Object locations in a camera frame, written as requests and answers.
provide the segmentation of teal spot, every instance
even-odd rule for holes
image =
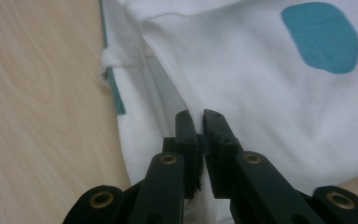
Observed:
[[[358,36],[336,7],[306,3],[287,7],[282,19],[302,59],[334,74],[348,73],[358,60]]]

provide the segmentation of white cloth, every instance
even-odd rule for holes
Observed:
[[[222,113],[243,148],[265,155],[298,190],[358,176],[358,62],[339,76],[308,66],[282,22],[285,8],[309,1],[102,1],[102,72],[114,68],[126,107],[118,128],[132,184],[162,138],[174,136],[174,115],[188,109],[202,133],[205,108]],[[357,1],[325,2],[358,34]],[[232,223],[206,175],[185,223]]]

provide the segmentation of wood grain surface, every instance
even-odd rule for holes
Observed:
[[[0,223],[62,223],[86,190],[129,186],[102,50],[98,0],[0,0]]]

